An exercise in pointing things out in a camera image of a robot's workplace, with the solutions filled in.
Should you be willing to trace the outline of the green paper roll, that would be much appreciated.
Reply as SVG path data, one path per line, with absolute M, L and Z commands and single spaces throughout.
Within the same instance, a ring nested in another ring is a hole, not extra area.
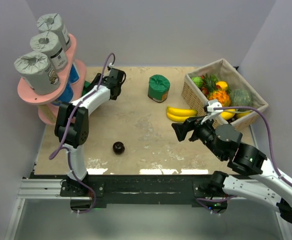
M 170 81 L 160 74 L 155 74 L 149 78 L 148 97 L 157 103 L 164 102 L 169 93 Z

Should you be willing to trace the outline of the grey roll with barcode label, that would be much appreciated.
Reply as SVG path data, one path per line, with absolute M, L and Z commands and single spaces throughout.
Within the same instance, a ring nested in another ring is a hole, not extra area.
M 55 33 L 45 31 L 32 37 L 30 46 L 34 51 L 45 54 L 57 72 L 62 71 L 67 66 L 67 56 Z

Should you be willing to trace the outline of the grey roll with cartoon label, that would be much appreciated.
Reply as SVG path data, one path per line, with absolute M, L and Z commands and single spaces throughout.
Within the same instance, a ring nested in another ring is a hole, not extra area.
M 38 95 L 47 95 L 56 91 L 60 80 L 48 56 L 32 51 L 14 62 L 15 69 L 31 89 Z

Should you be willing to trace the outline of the grey roll front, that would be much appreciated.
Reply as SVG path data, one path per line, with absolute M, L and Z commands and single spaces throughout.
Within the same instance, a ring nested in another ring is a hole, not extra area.
M 43 32 L 53 32 L 55 33 L 66 52 L 71 46 L 71 39 L 66 28 L 65 23 L 60 14 L 50 13 L 39 17 L 37 20 L 37 28 L 40 33 Z

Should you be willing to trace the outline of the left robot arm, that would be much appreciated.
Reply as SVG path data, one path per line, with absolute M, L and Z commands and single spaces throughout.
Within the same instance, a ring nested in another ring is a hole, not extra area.
M 62 149 L 67 151 L 70 169 L 68 177 L 74 180 L 71 189 L 78 196 L 84 196 L 89 191 L 88 182 L 83 180 L 88 173 L 83 144 L 89 135 L 89 117 L 103 103 L 118 98 L 125 79 L 124 71 L 112 68 L 106 76 L 95 78 L 90 84 L 91 90 L 84 96 L 73 102 L 63 102 L 59 106 L 54 133 L 60 146 L 49 159 L 56 157 Z

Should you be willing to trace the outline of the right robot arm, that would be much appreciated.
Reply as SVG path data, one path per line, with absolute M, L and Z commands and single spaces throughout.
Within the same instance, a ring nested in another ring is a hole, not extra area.
M 252 145 L 241 141 L 242 133 L 232 125 L 214 128 L 212 121 L 201 123 L 201 117 L 190 117 L 183 123 L 172 123 L 177 139 L 200 140 L 220 161 L 226 161 L 234 172 L 250 177 L 263 186 L 245 183 L 227 173 L 215 171 L 208 183 L 199 189 L 214 197 L 222 194 L 246 198 L 271 207 L 280 217 L 292 224 L 292 186 L 284 181 L 274 169 L 271 160 Z

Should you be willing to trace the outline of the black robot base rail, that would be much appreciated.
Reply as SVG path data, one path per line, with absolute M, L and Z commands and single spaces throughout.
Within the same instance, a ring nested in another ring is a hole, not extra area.
M 247 177 L 213 174 L 87 175 L 81 182 L 66 175 L 34 175 L 22 180 L 20 199 L 70 200 L 83 214 L 108 205 L 190 205 L 222 212 L 227 202 L 243 198 Z

